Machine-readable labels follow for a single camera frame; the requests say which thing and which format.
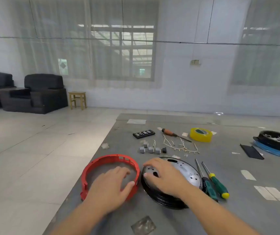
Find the white tile floor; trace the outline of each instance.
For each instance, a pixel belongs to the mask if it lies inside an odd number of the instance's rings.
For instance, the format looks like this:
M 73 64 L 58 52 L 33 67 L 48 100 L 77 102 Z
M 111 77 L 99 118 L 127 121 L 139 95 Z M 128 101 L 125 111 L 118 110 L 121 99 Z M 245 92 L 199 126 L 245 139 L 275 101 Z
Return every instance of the white tile floor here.
M 46 115 L 0 110 L 0 234 L 44 232 L 120 113 L 211 116 L 93 107 Z

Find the hand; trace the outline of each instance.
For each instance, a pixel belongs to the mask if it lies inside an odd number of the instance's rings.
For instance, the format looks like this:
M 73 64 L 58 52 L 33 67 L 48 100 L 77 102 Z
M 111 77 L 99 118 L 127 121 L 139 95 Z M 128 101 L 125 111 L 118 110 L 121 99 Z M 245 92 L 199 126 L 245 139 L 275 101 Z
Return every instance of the hand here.
M 180 198 L 183 189 L 191 185 L 179 170 L 161 158 L 153 158 L 143 166 L 153 166 L 158 170 L 159 177 L 151 173 L 145 173 L 144 177 L 165 194 Z
M 122 180 L 130 174 L 126 167 L 116 167 L 99 175 L 92 183 L 83 203 L 94 208 L 101 216 L 117 209 L 126 200 L 135 182 L 129 182 L 121 191 Z

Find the red plastic ring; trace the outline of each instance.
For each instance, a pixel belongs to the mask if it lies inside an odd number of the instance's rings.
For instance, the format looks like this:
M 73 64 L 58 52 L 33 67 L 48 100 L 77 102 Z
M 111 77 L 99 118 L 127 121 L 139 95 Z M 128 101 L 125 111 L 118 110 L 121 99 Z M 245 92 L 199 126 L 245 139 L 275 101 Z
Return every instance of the red plastic ring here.
M 137 192 L 138 190 L 138 178 L 140 176 L 140 168 L 138 163 L 132 159 L 131 157 L 127 156 L 127 155 L 122 155 L 122 154 L 111 154 L 111 155 L 105 155 L 102 157 L 99 157 L 91 162 L 89 162 L 89 164 L 84 168 L 82 174 L 81 174 L 81 187 L 82 187 L 82 191 L 80 193 L 80 197 L 82 200 L 84 200 L 87 197 L 88 194 L 88 183 L 86 181 L 87 178 L 87 174 L 89 174 L 93 169 L 95 169 L 98 166 L 104 165 L 104 164 L 108 164 L 108 163 L 114 163 L 114 162 L 123 162 L 126 163 L 130 166 L 132 166 L 136 172 L 136 178 L 134 179 L 135 185 L 133 186 L 133 188 L 131 189 L 127 200 L 131 199 L 133 197 L 133 195 Z

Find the gray work table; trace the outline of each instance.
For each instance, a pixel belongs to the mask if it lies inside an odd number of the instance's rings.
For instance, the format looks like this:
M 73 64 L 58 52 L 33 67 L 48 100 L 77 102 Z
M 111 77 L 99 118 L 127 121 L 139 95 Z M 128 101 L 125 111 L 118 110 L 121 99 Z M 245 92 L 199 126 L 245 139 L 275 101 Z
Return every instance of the gray work table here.
M 142 125 L 127 124 L 128 119 L 146 119 L 147 121 Z M 280 234 L 280 201 L 266 200 L 254 188 L 254 186 L 268 186 L 280 191 L 280 157 L 258 149 L 263 153 L 265 160 L 249 158 L 239 146 L 240 143 L 250 145 L 253 141 L 252 137 L 257 136 L 262 130 L 258 128 L 259 126 L 267 127 L 267 130 L 280 131 L 280 120 L 265 118 L 250 121 L 242 118 L 239 121 L 228 120 L 232 123 L 223 122 L 224 125 L 220 126 L 210 125 L 207 122 L 209 120 L 202 117 L 120 114 L 103 141 L 103 143 L 108 143 L 110 148 L 99 147 L 92 159 L 108 154 L 125 154 L 134 158 L 142 170 L 142 164 L 145 161 L 158 155 L 148 152 L 139 153 L 141 139 L 134 138 L 132 133 L 151 129 L 156 134 L 144 139 L 151 145 L 155 140 L 156 146 L 162 148 L 165 146 L 163 134 L 157 127 L 170 129 L 178 135 L 183 132 L 189 133 L 193 127 L 215 131 L 217 134 L 213 135 L 212 142 L 195 142 L 200 154 L 190 153 L 188 157 L 185 157 L 184 154 L 187 152 L 174 151 L 167 147 L 167 153 L 161 156 L 176 155 L 195 168 L 195 158 L 199 163 L 205 162 L 209 170 L 216 174 L 229 191 L 230 198 L 227 201 L 220 200 L 222 206 L 262 234 Z M 166 137 L 173 140 L 176 145 L 180 143 L 179 138 Z M 185 142 L 185 146 L 189 150 L 194 150 L 190 142 Z M 248 170 L 256 181 L 245 179 L 241 170 Z M 78 179 L 44 234 L 49 234 L 81 203 L 80 192 L 81 183 Z M 189 209 L 172 210 L 157 204 L 145 193 L 140 182 L 138 192 L 134 197 L 107 215 L 91 234 L 133 235 L 131 225 L 145 216 L 150 216 L 156 225 L 156 229 L 150 233 L 152 235 L 206 234 L 192 211 Z

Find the green screwdriver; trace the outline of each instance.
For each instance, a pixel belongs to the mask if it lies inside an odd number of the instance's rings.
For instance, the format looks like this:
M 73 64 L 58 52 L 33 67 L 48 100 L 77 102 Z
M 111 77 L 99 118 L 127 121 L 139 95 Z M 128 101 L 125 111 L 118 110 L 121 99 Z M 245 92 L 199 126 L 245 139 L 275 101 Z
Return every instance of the green screwdriver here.
M 202 182 L 203 182 L 202 191 L 204 193 L 206 193 L 209 197 L 211 197 L 213 200 L 218 202 L 218 199 L 217 199 L 217 196 L 216 196 L 216 192 L 213 189 L 210 180 L 207 177 L 203 176 L 202 170 L 200 168 L 200 165 L 199 165 L 197 159 L 195 159 L 195 163 L 197 164 L 197 168 L 198 168 L 199 174 L 200 174 L 200 176 L 202 178 Z
M 214 173 L 210 173 L 208 168 L 205 166 L 204 162 L 202 162 L 202 165 L 203 165 L 206 173 L 209 175 L 209 178 L 211 178 L 212 182 L 214 183 L 220 196 L 224 199 L 228 199 L 229 193 L 228 193 L 228 190 L 226 189 L 226 187 L 216 178 Z

